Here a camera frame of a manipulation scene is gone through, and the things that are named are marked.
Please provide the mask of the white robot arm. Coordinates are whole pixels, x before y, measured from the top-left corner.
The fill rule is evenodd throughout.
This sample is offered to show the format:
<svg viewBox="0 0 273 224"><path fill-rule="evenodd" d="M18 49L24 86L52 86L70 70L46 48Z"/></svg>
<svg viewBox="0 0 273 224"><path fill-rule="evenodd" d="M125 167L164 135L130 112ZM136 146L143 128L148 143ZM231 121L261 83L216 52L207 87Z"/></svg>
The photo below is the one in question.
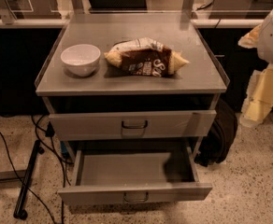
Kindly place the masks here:
<svg viewBox="0 0 273 224"><path fill-rule="evenodd" d="M257 48L258 57L268 63L262 72L254 70L241 108L240 123L261 124L273 108L273 9L264 21L238 40L242 48Z"/></svg>

